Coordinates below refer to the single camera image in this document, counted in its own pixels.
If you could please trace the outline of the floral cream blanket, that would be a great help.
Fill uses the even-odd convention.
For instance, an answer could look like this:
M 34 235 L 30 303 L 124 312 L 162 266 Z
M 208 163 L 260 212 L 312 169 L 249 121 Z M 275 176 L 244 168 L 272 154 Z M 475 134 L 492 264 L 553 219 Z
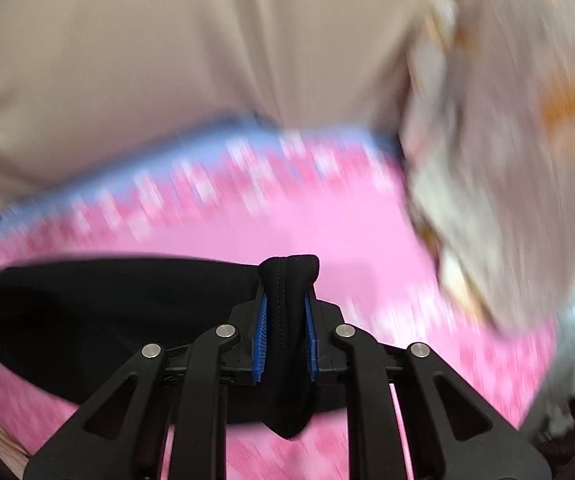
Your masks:
M 575 287 L 575 0 L 434 0 L 401 130 L 439 281 L 499 330 Z

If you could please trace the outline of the beige curtain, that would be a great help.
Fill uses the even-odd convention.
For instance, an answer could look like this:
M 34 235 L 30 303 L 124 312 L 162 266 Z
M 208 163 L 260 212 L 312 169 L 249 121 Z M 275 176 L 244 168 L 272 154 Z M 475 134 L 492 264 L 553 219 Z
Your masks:
M 0 0 L 0 208 L 226 115 L 394 128 L 432 0 Z

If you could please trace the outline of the black pants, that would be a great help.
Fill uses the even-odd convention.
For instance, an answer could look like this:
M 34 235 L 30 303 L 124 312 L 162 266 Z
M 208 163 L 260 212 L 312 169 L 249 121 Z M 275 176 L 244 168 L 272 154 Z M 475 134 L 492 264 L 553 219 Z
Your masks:
M 266 364 L 259 384 L 237 393 L 230 422 L 295 437 L 312 415 L 345 406 L 342 388 L 316 386 L 310 370 L 306 296 L 319 269 L 314 255 L 257 266 L 158 257 L 11 266 L 0 271 L 0 363 L 82 404 L 146 344 L 191 344 L 265 294 Z

